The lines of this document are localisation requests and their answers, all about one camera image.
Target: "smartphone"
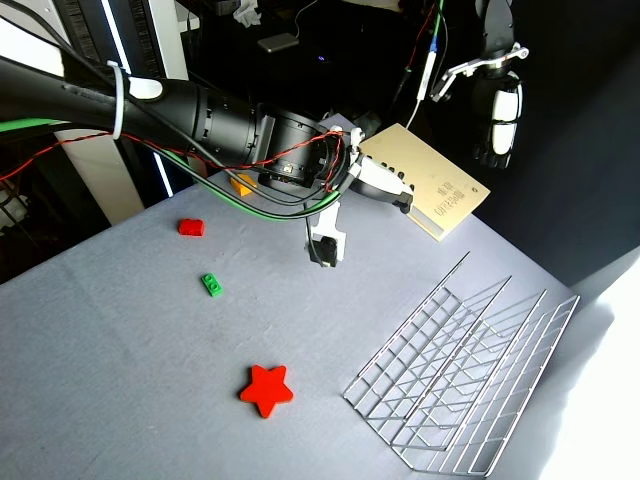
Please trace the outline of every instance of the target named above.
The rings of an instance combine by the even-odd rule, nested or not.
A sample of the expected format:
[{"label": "smartphone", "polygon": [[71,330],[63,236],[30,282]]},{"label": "smartphone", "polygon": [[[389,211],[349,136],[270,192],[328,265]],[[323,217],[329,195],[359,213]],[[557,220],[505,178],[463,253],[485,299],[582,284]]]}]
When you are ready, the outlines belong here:
[{"label": "smartphone", "polygon": [[266,50],[268,53],[279,52],[285,48],[295,47],[298,43],[300,43],[300,40],[290,33],[281,33],[279,35],[274,35],[273,37],[258,40],[260,48]]}]

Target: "table surface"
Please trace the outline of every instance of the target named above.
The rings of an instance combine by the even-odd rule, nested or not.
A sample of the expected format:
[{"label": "table surface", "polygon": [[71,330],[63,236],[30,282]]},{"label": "table surface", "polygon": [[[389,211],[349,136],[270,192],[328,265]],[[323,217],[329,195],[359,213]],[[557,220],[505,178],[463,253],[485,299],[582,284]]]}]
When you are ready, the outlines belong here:
[{"label": "table surface", "polygon": [[[206,237],[178,235],[181,218]],[[467,251],[462,298],[508,274],[499,302],[571,292],[473,216],[437,243],[348,193],[338,228],[345,261],[323,269],[302,221],[193,187],[2,285],[0,479],[430,478],[344,388]],[[238,399],[253,364],[286,365],[295,393],[268,420]]]}]

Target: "beige book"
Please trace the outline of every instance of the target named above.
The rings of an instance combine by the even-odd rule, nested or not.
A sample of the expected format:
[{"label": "beige book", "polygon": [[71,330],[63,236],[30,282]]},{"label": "beige book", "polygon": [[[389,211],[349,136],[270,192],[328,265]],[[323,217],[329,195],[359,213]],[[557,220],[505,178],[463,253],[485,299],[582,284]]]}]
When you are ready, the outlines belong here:
[{"label": "beige book", "polygon": [[482,203],[489,190],[424,143],[395,124],[365,140],[362,151],[415,185],[409,217],[442,240]]}]

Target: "silver wire basket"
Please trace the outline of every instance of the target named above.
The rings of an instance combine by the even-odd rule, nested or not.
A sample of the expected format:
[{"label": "silver wire basket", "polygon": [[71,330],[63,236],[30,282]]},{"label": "silver wire basket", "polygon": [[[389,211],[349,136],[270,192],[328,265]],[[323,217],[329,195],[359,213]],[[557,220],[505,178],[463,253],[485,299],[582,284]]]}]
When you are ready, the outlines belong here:
[{"label": "silver wire basket", "polygon": [[579,300],[537,315],[543,291],[490,313],[511,277],[464,300],[445,287],[468,255],[343,395],[416,471],[491,474]]}]

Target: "zip tie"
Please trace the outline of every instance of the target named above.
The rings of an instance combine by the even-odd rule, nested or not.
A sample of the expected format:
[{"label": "zip tie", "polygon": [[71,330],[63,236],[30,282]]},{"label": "zip tie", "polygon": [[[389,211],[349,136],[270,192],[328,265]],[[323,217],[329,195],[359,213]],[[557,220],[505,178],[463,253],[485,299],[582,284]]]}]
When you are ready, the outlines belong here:
[{"label": "zip tie", "polygon": [[120,133],[122,133],[122,123],[124,121],[124,79],[122,78],[120,65],[113,60],[109,60],[107,65],[113,68],[116,76],[116,117],[114,119],[112,136],[114,140],[117,140],[120,138]]}]

